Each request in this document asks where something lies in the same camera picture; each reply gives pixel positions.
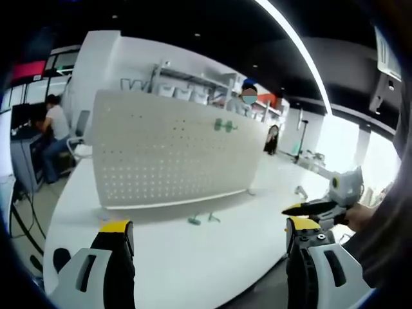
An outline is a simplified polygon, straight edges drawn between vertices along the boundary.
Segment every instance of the face mask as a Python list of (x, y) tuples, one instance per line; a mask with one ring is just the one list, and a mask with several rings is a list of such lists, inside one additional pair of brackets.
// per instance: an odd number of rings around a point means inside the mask
[(251, 105), (251, 104), (256, 102), (256, 100), (258, 99), (258, 96), (256, 96), (256, 95), (243, 95), (242, 99), (246, 104)]

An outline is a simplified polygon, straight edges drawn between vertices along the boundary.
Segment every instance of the ceiling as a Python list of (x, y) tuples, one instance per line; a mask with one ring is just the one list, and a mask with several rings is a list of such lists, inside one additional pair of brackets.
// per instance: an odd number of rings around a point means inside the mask
[[(380, 77), (375, 31), (354, 2), (271, 2), (303, 38), (331, 103), (395, 128), (400, 104), (397, 81), (394, 91), (380, 92), (380, 115), (369, 110)], [(80, 44), (88, 30), (120, 29), (122, 35), (166, 42), (224, 63), (269, 91), (284, 94), (292, 107), (321, 99), (295, 46), (253, 0), (113, 0), (104, 5), (71, 1), (62, 6), (61, 14), (55, 15), (56, 47)]]

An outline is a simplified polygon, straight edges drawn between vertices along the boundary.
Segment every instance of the white table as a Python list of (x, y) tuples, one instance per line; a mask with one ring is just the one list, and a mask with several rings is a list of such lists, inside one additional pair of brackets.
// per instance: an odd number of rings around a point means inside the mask
[[(136, 308), (211, 309), (255, 283), (286, 252), (281, 210), (298, 202), (302, 185), (320, 197), (328, 180), (280, 157), (263, 154), (251, 196), (237, 194), (198, 203), (107, 211), (97, 196), (91, 159), (74, 170), (57, 203), (44, 249), (44, 287), (57, 286), (53, 252), (74, 255), (89, 247), (102, 219), (133, 221)], [(221, 220), (208, 222), (209, 213)], [(187, 218), (200, 212), (200, 226)]]

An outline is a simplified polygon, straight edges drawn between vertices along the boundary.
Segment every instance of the person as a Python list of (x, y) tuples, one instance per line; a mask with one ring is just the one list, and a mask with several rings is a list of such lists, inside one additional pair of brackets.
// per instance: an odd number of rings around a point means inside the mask
[(236, 98), (230, 99), (226, 104), (227, 111), (233, 111), (239, 115), (252, 117), (252, 104), (258, 98), (258, 90), (252, 84), (244, 83), (242, 92)]
[(356, 233), (344, 248), (362, 265), (370, 287), (382, 287), (412, 245), (412, 79), (402, 72), (402, 103), (393, 145), (402, 163), (398, 175), (379, 206), (354, 205), (346, 213)]
[(279, 127), (277, 125), (274, 125), (269, 129), (265, 148), (263, 150), (263, 151), (266, 151), (270, 156), (273, 156), (276, 153), (278, 137), (279, 137)]
[(48, 183), (56, 182), (59, 179), (59, 175), (53, 166), (53, 159), (59, 153), (67, 150), (66, 141), (70, 137), (69, 125), (59, 102), (59, 97), (48, 95), (46, 98), (46, 119), (44, 122), (36, 122), (37, 128), (44, 134), (46, 134), (49, 127), (53, 130), (53, 139), (42, 153), (44, 174)]

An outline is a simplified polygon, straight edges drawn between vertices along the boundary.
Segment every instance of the office chair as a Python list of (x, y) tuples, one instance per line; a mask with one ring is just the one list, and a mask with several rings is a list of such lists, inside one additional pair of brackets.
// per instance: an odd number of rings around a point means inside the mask
[(89, 116), (90, 111), (84, 110), (80, 112), (79, 119), (77, 120), (75, 137), (70, 137), (67, 139), (67, 148), (74, 158), (76, 157), (74, 150), (79, 144), (83, 144), (84, 132), (86, 130), (86, 124), (88, 123)]

